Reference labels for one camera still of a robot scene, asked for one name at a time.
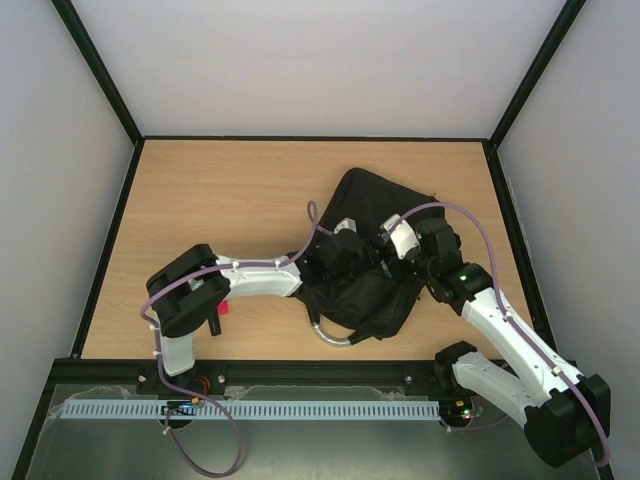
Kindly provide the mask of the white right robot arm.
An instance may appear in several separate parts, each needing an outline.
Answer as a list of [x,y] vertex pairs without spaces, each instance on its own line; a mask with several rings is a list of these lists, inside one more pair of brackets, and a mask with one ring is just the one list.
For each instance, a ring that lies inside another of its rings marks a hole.
[[479,330],[507,362],[494,365],[475,347],[458,342],[439,352],[436,379],[445,390],[461,388],[486,398],[514,420],[546,464],[560,467],[595,448],[610,431],[611,390],[585,376],[555,352],[515,311],[494,277],[462,258],[447,221],[416,225],[394,214],[382,224],[396,256],[425,281],[432,297]]

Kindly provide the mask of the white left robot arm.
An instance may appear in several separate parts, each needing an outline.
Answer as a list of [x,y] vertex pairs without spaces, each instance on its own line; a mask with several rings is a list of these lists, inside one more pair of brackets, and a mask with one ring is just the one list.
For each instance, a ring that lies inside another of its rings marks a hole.
[[156,356],[164,373],[175,377],[195,365],[193,334],[203,324],[221,333],[218,306],[249,296],[294,297],[316,323],[320,290],[348,285],[379,265],[371,243],[352,230],[333,233],[301,251],[273,259],[235,259],[197,244],[146,281],[150,320],[156,330]]

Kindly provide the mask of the black student backpack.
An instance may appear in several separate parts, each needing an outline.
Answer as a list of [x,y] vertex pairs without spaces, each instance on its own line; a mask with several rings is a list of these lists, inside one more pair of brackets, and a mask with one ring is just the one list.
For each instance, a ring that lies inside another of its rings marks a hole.
[[394,183],[363,168],[352,168],[341,178],[322,215],[312,243],[333,234],[344,218],[356,222],[357,232],[377,252],[379,265],[348,285],[320,290],[316,336],[334,347],[395,336],[418,300],[425,283],[420,279],[398,281],[385,276],[381,267],[382,248],[393,246],[381,224],[394,214],[433,203],[436,198]]

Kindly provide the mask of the teal white glue stick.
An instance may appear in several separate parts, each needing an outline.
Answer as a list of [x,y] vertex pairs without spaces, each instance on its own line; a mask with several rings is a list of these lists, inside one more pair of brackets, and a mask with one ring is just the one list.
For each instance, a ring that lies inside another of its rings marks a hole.
[[190,289],[192,291],[194,291],[194,290],[198,289],[203,284],[203,282],[200,281],[200,280],[192,279],[192,280],[190,280],[188,282],[188,284],[189,284]]

